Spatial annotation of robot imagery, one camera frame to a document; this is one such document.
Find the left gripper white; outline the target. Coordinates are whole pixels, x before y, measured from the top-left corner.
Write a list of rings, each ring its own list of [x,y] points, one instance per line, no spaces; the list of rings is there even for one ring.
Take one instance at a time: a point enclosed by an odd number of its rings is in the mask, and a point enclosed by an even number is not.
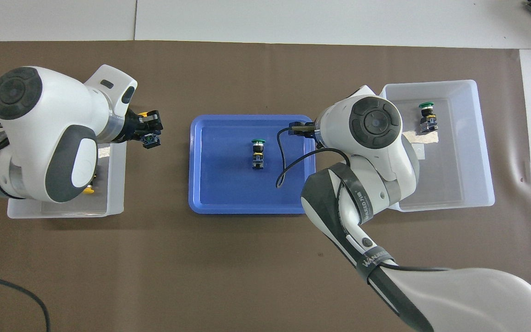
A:
[[[114,115],[120,117],[126,115],[127,141],[145,141],[148,133],[143,118],[146,116],[150,118],[147,122],[149,130],[156,135],[161,134],[163,125],[159,111],[141,113],[127,111],[138,86],[138,82],[133,77],[110,65],[101,65],[84,84],[99,90],[106,96]]]

